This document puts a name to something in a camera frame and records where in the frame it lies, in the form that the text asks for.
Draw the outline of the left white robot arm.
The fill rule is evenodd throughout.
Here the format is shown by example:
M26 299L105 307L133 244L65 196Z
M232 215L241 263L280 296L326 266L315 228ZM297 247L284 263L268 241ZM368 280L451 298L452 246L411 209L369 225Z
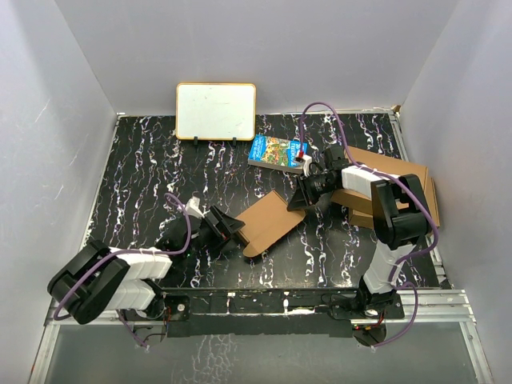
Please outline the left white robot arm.
M216 206L207 212L187 206L151 248L121 250L102 241L88 242L50 280L47 291L57 302L55 321L72 318L85 325L105 311L133 310L147 319L163 318L164 293L157 282L175 262L196 250L220 250L244 221Z

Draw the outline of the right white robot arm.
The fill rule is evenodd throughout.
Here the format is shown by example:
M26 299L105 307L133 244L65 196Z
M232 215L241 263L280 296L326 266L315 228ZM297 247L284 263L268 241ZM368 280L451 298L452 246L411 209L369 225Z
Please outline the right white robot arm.
M341 146L323 152L324 165L314 162L304 151L295 161L302 168L296 177L288 211L315 205L321 196L336 190L352 190L371 200L377 245L372 261L352 297L331 298L329 304L346 313L372 318L391 306L396 281L420 238L434 229L419 177L394 175L369 167L351 158Z

